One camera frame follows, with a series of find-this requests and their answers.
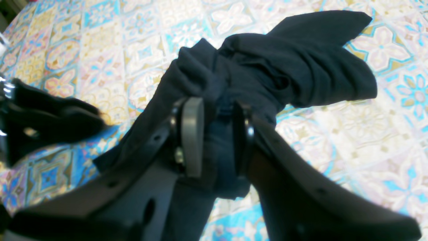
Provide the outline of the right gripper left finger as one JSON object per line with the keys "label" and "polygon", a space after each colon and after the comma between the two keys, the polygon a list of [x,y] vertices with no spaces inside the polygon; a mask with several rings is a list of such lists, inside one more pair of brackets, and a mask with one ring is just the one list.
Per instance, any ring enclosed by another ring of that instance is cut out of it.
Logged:
{"label": "right gripper left finger", "polygon": [[177,101],[124,161],[84,186],[18,212],[8,241],[159,241],[179,177],[201,177],[202,98]]}

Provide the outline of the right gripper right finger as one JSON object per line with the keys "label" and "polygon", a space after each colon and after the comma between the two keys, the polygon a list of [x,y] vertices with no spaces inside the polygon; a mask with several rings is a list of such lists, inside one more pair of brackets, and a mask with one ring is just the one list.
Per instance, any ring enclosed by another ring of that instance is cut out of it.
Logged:
{"label": "right gripper right finger", "polygon": [[357,196],[303,160],[249,105],[233,105],[237,177],[257,190],[272,241],[417,241],[417,221]]}

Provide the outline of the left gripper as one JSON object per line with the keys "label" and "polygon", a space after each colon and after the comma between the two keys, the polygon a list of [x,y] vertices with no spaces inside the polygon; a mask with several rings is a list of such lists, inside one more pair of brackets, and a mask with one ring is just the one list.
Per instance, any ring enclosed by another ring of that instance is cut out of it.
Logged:
{"label": "left gripper", "polygon": [[55,143],[75,143],[100,133],[106,124],[93,105],[74,97],[58,97],[1,78],[0,149],[6,168],[13,158]]}

